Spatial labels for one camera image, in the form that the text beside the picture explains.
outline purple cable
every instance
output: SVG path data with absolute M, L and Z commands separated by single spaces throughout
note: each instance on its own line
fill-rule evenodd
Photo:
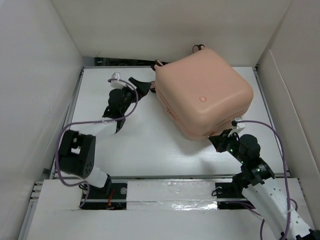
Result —
M 111 81 L 117 81 L 117 79 L 109 79 L 108 82 L 111 82 Z M 55 169 L 56 169 L 56 172 L 58 173 L 58 177 L 60 179 L 60 181 L 67 187 L 75 187 L 75 186 L 78 186 L 80 184 L 86 184 L 87 186 L 87 191 L 86 191 L 86 195 L 84 197 L 84 201 L 82 202 L 82 204 L 79 206 L 80 208 L 85 204 L 85 202 L 87 201 L 88 199 L 88 196 L 89 196 L 89 191 L 90 191 L 90 184 L 83 180 L 83 181 L 80 181 L 80 182 L 77 182 L 77 183 L 67 183 L 64 179 L 64 177 L 62 176 L 61 174 L 61 169 L 60 169 L 60 164 L 59 164 L 59 145 L 60 145 L 60 141 L 61 141 L 61 138 L 62 136 L 64 135 L 65 131 L 72 125 L 82 125 L 82 124 L 104 124 L 104 123 L 110 123 L 110 122 L 115 122 L 115 121 L 119 121 L 119 120 L 123 120 L 127 117 L 129 117 L 134 111 L 135 109 L 137 108 L 137 105 L 138 105 L 138 101 L 139 101 L 139 95 L 138 95 L 138 92 L 136 90 L 136 88 L 130 83 L 130 82 L 127 82 L 127 81 L 124 81 L 124 80 L 121 80 L 119 79 L 118 81 L 122 82 L 122 83 L 125 83 L 126 85 L 128 85 L 129 87 L 132 88 L 132 90 L 134 90 L 135 92 L 135 97 L 136 97 L 136 102 L 135 102 L 135 105 L 133 107 L 133 109 L 125 116 L 122 116 L 122 117 L 119 117 L 119 118 L 115 118 L 115 119 L 109 119 L 109 120 L 98 120 L 98 121 L 79 121 L 79 122 L 71 122 L 71 123 L 68 123 L 67 125 L 65 125 L 61 132 L 59 133 L 58 135 L 58 138 L 56 140 L 56 143 L 55 143 L 55 154 L 54 154 L 54 158 L 55 158 Z
M 287 205 L 287 220 L 286 220 L 286 226 L 285 226 L 285 231 L 284 231 L 284 235 L 282 237 L 282 240 L 285 240 L 288 236 L 288 232 L 290 229 L 290 220 L 291 220 L 291 212 L 290 212 L 290 208 L 291 208 L 291 204 L 290 204 L 290 193 L 289 193 L 289 186 L 288 186 L 288 175 L 287 175 L 287 171 L 286 171 L 286 159 L 285 159 L 285 151 L 284 151 L 284 145 L 283 142 L 281 141 L 278 133 L 276 132 L 276 130 L 262 122 L 262 121 L 255 121 L 255 120 L 241 120 L 241 121 L 237 121 L 237 123 L 254 123 L 254 124 L 261 124 L 266 126 L 267 128 L 271 129 L 273 131 L 273 133 L 276 135 L 276 137 L 279 140 L 280 146 L 281 146 L 281 150 L 282 150 L 282 163 L 283 163 L 283 172 L 284 172 L 284 184 L 285 184 L 285 192 L 286 192 L 286 205 Z
M 294 202 L 294 205 L 295 205 L 294 210 L 297 211 L 298 210 L 298 203 L 296 202 L 296 200 L 290 198 L 290 201 Z M 263 233 L 265 222 L 266 222 L 266 220 L 263 219 L 261 222 L 261 225 L 260 225 L 260 240 L 263 240 L 262 233 Z

